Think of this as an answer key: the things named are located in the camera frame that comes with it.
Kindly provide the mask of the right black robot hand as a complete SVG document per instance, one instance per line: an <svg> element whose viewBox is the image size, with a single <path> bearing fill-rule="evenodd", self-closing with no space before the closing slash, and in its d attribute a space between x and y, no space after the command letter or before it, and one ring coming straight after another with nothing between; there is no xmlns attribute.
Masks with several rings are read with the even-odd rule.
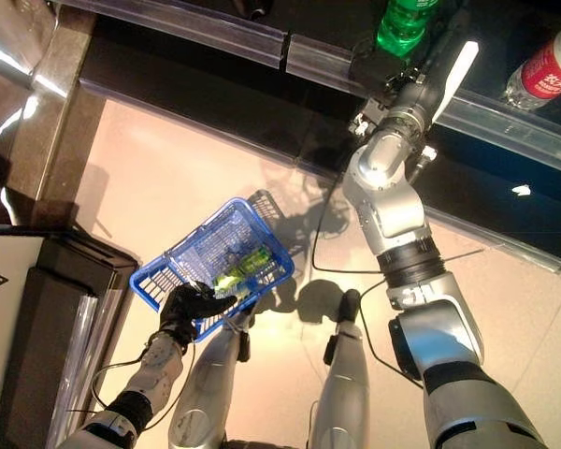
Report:
<svg viewBox="0 0 561 449"><path fill-rule="evenodd" d="M401 95L422 105L430 122L446 109L479 53L469 38L467 1L425 12L388 7L374 39L352 51L349 77L384 105Z"/></svg>

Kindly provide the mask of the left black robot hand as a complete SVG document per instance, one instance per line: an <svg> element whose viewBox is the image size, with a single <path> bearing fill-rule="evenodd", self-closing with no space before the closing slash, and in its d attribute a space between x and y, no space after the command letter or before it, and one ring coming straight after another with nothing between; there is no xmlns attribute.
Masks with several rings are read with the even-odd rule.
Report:
<svg viewBox="0 0 561 449"><path fill-rule="evenodd" d="M197 339L194 320L221 314L236 302L234 295L216 298L214 290L205 283L183 283L169 293L160 312L159 330L186 349Z"/></svg>

